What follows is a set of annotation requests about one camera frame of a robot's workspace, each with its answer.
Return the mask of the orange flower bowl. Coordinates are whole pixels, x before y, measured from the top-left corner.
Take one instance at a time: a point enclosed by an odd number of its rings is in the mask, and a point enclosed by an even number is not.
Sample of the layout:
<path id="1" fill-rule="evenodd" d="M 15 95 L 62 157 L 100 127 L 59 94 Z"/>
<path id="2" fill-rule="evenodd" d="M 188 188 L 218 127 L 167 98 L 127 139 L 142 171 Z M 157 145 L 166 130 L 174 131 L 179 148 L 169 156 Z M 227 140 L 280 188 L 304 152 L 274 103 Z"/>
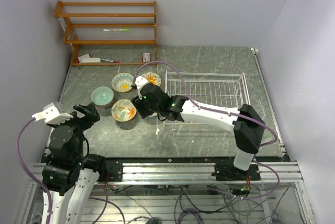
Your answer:
<path id="1" fill-rule="evenodd" d="M 154 85 L 160 86 L 162 83 L 161 77 L 154 72 L 146 72 L 143 73 L 141 76 L 147 79 L 148 82 L 153 83 Z"/>

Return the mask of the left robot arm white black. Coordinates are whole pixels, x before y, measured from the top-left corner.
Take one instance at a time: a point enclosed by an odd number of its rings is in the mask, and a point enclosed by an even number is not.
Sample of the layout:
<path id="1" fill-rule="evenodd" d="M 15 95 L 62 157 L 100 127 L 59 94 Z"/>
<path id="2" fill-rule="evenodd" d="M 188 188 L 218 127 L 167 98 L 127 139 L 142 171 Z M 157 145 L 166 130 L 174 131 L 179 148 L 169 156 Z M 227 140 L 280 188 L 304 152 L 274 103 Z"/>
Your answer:
<path id="1" fill-rule="evenodd" d="M 107 173 L 103 156 L 84 153 L 88 144 L 84 131 L 100 120 L 95 105 L 73 108 L 64 113 L 59 103 L 51 103 L 34 115 L 53 128 L 42 170 L 42 183 L 48 189 L 43 193 L 42 223 L 80 223 L 95 183 Z"/>

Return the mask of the orange leaf bird bowl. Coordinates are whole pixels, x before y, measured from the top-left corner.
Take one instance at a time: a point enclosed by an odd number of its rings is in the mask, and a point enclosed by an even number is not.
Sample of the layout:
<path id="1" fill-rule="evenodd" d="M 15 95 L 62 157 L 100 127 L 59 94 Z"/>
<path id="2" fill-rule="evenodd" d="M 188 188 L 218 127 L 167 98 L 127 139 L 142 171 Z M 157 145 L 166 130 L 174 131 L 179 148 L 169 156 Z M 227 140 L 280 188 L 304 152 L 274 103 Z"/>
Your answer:
<path id="1" fill-rule="evenodd" d="M 112 117 L 118 122 L 127 122 L 134 118 L 137 109 L 128 99 L 121 99 L 111 108 Z"/>

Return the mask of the yellow sun teal bowl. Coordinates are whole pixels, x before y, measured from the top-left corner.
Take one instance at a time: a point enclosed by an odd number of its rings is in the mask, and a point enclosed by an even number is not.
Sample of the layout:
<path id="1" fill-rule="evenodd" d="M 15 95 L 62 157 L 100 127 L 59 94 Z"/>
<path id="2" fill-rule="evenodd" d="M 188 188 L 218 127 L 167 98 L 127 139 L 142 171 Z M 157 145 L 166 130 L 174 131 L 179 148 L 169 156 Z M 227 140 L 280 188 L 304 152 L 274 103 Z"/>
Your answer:
<path id="1" fill-rule="evenodd" d="M 127 93 L 132 90 L 134 76 L 130 73 L 118 73 L 111 81 L 112 88 L 120 93 Z"/>

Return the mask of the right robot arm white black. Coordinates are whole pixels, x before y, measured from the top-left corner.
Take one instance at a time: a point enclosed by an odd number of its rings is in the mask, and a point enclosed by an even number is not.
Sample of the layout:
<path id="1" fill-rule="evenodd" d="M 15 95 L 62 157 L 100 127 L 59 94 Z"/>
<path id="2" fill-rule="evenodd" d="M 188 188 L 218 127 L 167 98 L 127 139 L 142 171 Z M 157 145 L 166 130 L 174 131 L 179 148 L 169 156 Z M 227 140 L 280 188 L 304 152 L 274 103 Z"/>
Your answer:
<path id="1" fill-rule="evenodd" d="M 265 125 L 252 106 L 243 104 L 240 108 L 224 108 L 196 102 L 186 96 L 169 96 L 141 77 L 132 86 L 137 89 L 138 95 L 131 102 L 142 119 L 156 113 L 160 121 L 198 122 L 232 132 L 238 151 L 230 172 L 237 180 L 249 174 Z"/>

